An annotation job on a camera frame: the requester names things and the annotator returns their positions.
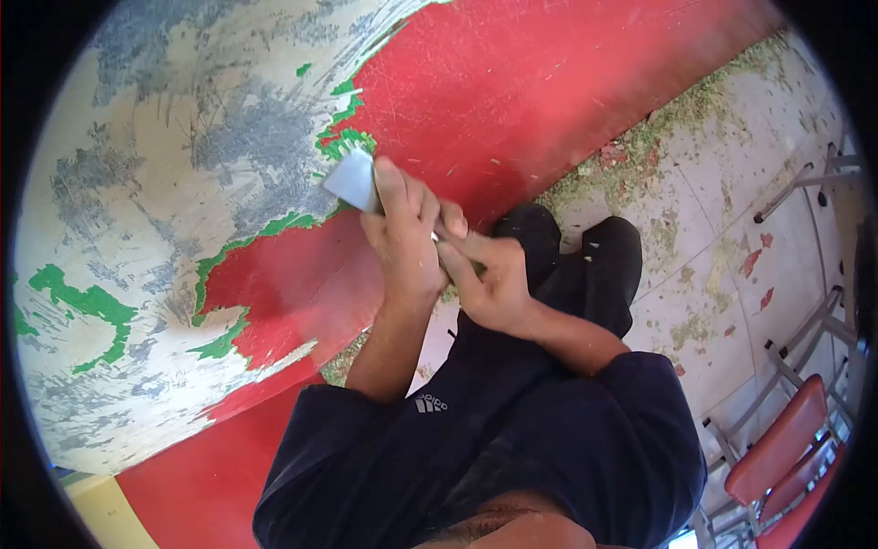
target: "leg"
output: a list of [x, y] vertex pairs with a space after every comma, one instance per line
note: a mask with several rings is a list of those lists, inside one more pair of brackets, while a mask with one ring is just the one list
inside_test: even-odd
[[[494, 225], [491, 232], [494, 238], [515, 238], [524, 249], [525, 270], [528, 275], [528, 290], [536, 295], [537, 290], [558, 263], [558, 247], [561, 243], [561, 230], [551, 212], [533, 202], [514, 208]], [[457, 341], [463, 341], [480, 326], [461, 309], [457, 316]]]
[[629, 307], [644, 265], [640, 233], [621, 217], [609, 217], [582, 234], [582, 256], [586, 261], [584, 317], [622, 338], [631, 329]]
[[592, 321], [623, 337], [640, 284], [640, 234], [621, 217], [609, 217], [582, 234], [582, 250], [561, 256], [536, 295], [546, 305]]

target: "red chair seat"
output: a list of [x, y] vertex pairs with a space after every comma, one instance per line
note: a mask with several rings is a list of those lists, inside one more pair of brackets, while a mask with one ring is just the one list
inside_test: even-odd
[[814, 489], [808, 492], [791, 511], [756, 537], [757, 549], [788, 549], [793, 545], [795, 539], [799, 537], [799, 532], [808, 523], [811, 515], [814, 514], [814, 509], [823, 499], [832, 477], [838, 471], [838, 464], [841, 463], [844, 451], [844, 445], [840, 444], [836, 450], [835, 460], [826, 469], [826, 474], [817, 481]]
[[805, 491], [808, 483], [817, 478], [820, 474], [820, 466], [826, 463], [831, 449], [830, 441], [832, 437], [828, 433], [799, 459], [789, 473], [784, 476], [780, 482], [774, 485], [771, 493], [765, 500], [762, 510], [759, 512], [759, 521], [766, 522], [771, 517], [782, 512], [790, 506], [799, 494]]
[[766, 433], [731, 468], [725, 491], [742, 505], [761, 499], [814, 442], [826, 414], [823, 380], [814, 374], [802, 383]]

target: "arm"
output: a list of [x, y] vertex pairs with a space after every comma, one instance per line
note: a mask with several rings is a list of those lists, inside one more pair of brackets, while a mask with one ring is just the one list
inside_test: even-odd
[[386, 157], [375, 161], [375, 186], [386, 216], [364, 213], [362, 223], [381, 263], [385, 301], [345, 387], [391, 404], [406, 397], [433, 306], [448, 285], [430, 233], [440, 218], [450, 235], [466, 236], [467, 226], [460, 206], [438, 199]]
[[[513, 238], [472, 233], [439, 242], [439, 257], [457, 285], [463, 310], [477, 324], [538, 343], [578, 375], [594, 376], [629, 352], [597, 324], [561, 313], [530, 297], [524, 250]], [[486, 270], [478, 277], [471, 261]]]
[[529, 328], [522, 339], [538, 343], [573, 373], [594, 376], [619, 355], [630, 352], [613, 333], [593, 322], [561, 313], [533, 300]]
[[386, 301], [372, 332], [350, 367], [345, 387], [390, 404], [406, 397], [435, 300], [409, 306]]

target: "scraper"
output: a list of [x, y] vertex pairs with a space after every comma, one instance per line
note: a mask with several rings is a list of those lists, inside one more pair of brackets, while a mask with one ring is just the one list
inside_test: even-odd
[[[358, 210], [384, 215], [381, 198], [375, 187], [373, 163], [372, 155], [354, 147], [323, 179], [323, 188]], [[430, 238], [433, 242], [439, 241], [435, 231], [430, 233]]]

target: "yellow wall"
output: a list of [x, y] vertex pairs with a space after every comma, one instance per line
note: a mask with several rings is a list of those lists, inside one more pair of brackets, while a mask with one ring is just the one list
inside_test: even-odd
[[104, 549], [157, 549], [111, 476], [91, 475], [65, 488], [70, 501]]

